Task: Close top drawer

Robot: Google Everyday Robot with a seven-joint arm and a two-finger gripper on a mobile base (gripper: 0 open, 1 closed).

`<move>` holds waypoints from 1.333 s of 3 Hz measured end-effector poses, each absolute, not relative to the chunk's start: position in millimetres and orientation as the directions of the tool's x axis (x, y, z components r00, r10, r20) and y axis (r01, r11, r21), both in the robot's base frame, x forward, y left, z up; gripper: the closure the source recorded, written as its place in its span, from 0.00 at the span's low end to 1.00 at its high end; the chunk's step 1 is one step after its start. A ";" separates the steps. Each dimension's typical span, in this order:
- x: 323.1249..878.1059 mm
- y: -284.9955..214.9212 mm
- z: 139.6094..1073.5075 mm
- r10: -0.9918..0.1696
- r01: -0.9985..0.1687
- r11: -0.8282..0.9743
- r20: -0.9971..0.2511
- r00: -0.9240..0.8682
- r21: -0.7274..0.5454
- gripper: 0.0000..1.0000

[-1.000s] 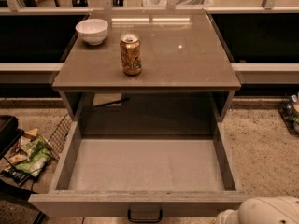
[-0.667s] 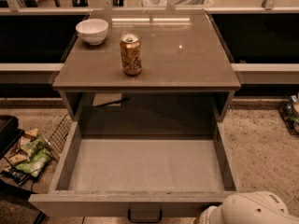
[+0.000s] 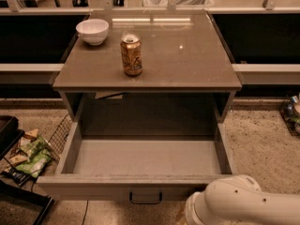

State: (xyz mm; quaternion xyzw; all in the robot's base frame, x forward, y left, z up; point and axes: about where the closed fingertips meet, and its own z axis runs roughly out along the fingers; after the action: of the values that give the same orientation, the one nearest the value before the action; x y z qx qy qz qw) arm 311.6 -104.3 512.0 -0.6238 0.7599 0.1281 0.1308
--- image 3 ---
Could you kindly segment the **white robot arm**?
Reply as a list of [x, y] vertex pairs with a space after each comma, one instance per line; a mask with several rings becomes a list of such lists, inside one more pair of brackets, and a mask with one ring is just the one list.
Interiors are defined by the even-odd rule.
[[187, 225], [241, 221], [262, 225], [300, 225], [300, 196], [263, 192], [248, 175], [217, 179], [188, 197]]

